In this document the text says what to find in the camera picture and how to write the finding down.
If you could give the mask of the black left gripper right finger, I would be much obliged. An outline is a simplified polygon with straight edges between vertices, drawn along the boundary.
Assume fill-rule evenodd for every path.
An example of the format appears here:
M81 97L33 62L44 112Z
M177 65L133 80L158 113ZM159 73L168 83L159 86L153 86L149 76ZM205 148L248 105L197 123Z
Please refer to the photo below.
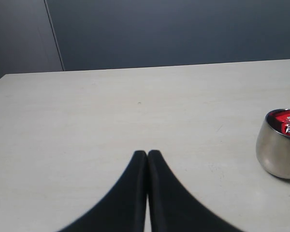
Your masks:
M180 183L158 150L147 156L153 232L239 232L211 212Z

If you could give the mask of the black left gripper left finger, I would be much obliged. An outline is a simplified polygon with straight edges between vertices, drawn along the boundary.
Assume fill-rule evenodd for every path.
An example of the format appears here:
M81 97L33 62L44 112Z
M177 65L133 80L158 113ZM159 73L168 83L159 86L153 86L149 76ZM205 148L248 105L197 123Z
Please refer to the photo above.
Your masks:
M143 232L147 200L147 154L135 151L108 193L62 232Z

